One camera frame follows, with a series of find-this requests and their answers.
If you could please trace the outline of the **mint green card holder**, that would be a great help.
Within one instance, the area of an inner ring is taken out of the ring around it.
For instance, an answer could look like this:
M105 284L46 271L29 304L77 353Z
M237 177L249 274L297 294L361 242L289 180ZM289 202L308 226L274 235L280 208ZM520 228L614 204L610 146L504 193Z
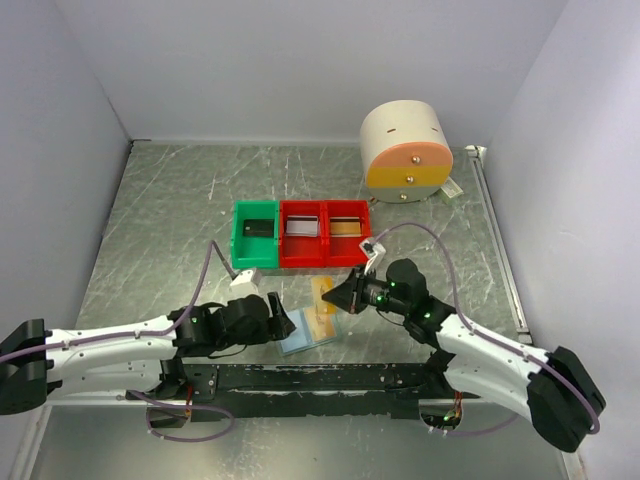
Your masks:
M313 306L289 311L287 316L295 329L287 338L277 342L279 354L283 357L334 342L341 336L335 311L321 312L319 307Z

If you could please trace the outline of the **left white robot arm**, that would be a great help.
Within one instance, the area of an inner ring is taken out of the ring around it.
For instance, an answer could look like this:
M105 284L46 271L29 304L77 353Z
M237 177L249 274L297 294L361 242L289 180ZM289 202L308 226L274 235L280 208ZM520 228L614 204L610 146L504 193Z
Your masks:
M284 340L295 329L275 293L188 305L117 327L48 330L41 319L27 320L1 342L1 412L19 414L49 399L109 390L173 399L187 385L182 359Z

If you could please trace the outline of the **small white tag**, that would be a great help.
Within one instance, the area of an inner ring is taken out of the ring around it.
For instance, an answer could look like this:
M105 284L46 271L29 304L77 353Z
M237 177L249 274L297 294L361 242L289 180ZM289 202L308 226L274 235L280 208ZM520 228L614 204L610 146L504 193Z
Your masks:
M443 199L450 202L464 194L463 189L451 178L448 178L441 186L439 193Z

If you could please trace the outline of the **green plastic bin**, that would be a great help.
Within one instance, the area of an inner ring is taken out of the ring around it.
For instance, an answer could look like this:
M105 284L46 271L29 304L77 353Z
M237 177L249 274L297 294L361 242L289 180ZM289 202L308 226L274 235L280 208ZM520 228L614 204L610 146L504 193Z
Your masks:
M236 201L230 239L232 266L277 269L279 267L279 203Z

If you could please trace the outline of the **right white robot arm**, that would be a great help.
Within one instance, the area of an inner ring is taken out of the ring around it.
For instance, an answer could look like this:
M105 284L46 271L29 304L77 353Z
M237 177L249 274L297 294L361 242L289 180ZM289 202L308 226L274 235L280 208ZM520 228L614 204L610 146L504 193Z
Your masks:
M392 262L383 280L358 266L322 298L349 314L372 307L401 316L410 337L434 350L424 384L435 397L455 390L498 404L564 452L576 451L599 431L606 401L572 350L559 346L549 352L461 318L428 291L409 259Z

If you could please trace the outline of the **middle red plastic bin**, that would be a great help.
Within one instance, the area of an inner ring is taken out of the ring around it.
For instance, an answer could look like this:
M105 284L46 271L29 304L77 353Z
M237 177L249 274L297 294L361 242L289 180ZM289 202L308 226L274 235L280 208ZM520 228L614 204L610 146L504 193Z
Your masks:
M296 237L285 235L290 215L317 216L320 235ZM324 268L328 237L326 202L322 200L283 200L279 205L279 266L281 268Z

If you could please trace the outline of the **black card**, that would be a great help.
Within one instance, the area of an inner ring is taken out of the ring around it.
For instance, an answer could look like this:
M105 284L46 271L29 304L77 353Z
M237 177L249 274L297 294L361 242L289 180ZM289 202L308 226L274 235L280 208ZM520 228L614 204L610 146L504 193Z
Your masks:
M245 237L272 238L275 231L273 219L245 219L243 235Z

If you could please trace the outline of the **right red plastic bin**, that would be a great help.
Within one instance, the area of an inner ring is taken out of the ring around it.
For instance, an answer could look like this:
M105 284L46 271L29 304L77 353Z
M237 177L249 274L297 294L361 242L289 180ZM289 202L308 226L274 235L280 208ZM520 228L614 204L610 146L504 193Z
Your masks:
M352 267L365 263L367 257L359 244L371 236L369 204L364 200L327 200L326 201L328 237L326 265L328 267ZM362 235L355 238L331 237L329 234L330 217L354 217L361 219Z

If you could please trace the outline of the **white magnetic stripe card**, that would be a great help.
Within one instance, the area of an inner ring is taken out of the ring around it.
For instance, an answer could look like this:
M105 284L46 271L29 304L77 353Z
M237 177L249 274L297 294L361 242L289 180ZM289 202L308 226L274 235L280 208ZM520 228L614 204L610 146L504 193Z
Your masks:
M290 215L286 218L285 235L317 237L320 235L320 219L317 216Z

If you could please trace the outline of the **beige cylindrical drawer cabinet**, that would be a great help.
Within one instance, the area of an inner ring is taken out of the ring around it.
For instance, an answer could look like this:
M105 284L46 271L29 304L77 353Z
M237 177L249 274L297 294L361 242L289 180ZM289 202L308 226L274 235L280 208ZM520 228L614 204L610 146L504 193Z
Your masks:
M436 193L453 168L453 154L433 107L395 100L374 108L359 136L364 180L385 203L411 203Z

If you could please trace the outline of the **red plastic bin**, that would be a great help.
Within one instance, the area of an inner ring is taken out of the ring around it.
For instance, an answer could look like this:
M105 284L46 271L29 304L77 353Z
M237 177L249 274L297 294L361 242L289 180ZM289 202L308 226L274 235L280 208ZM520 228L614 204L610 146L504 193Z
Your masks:
M285 235L290 215L317 216L320 235L296 237ZM322 200L283 200L279 205L279 266L281 268L324 268L328 237L326 202Z
M327 200L326 201L328 237L326 265L328 267L352 267L365 263L367 257L359 244L371 236L369 204L364 200ZM329 234L330 217L354 217L361 219L362 235L355 238L331 237Z

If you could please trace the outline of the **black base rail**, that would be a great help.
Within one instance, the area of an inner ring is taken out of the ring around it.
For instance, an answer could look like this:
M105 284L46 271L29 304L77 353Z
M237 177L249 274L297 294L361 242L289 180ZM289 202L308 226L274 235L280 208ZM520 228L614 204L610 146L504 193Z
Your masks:
M454 390L431 363L184 364L168 361L158 401L224 408L237 418L385 415L414 419Z

